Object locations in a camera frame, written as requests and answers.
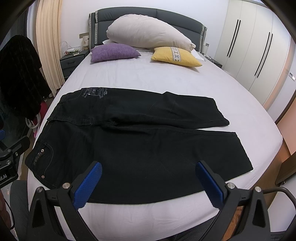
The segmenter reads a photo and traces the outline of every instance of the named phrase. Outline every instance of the nightstand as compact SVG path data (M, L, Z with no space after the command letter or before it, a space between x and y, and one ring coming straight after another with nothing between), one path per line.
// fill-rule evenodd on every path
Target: nightstand
M67 54L60 58L59 62L61 63L65 81L88 54L89 50L87 49L79 52L79 54L75 56L73 54Z
M211 58L208 55L204 55L205 58L207 58L209 61L211 61L212 63L214 63L215 65L217 65L219 68L222 68L222 64L218 63L216 60L214 60L213 58Z

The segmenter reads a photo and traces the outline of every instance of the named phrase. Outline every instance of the beige curtain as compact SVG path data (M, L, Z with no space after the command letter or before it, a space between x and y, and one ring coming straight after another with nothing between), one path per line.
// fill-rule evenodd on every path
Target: beige curtain
M55 96L65 83L59 62L59 20L62 0L40 0L36 17L38 54L46 81Z

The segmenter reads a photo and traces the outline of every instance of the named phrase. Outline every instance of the dark gray leather headboard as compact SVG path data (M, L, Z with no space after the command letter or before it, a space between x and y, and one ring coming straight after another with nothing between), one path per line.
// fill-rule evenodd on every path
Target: dark gray leather headboard
M200 22L166 10L146 7L109 7L89 14L89 47L101 45L107 39L106 31L114 20L125 14L141 14L162 20L189 38L195 50L202 52L207 28Z

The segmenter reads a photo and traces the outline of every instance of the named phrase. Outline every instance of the closet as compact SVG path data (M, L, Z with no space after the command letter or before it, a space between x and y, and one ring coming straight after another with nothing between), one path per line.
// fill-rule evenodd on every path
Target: closet
M215 60L268 109L292 64L295 46L290 48L290 41L285 26L267 7L229 0Z

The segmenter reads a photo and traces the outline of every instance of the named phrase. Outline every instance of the mattress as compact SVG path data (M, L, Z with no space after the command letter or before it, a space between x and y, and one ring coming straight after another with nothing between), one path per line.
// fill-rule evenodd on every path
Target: mattress
M187 68L151 61L153 53L148 50L140 50L140 53L137 59L94 64L90 62L90 53L56 95L39 133L61 96L81 88L127 88L211 97L230 125L206 130L237 133L254 169L230 181L238 188L251 188L270 165L282 144L282 136L265 109L234 78L208 60L203 61L203 66L199 68ZM43 185L29 170L29 205L39 186ZM56 211L67 238L74 240L60 208L56 207ZM87 203L79 209L79 213L99 240L153 241L201 224L215 216L218 209L212 207L203 191L141 205Z

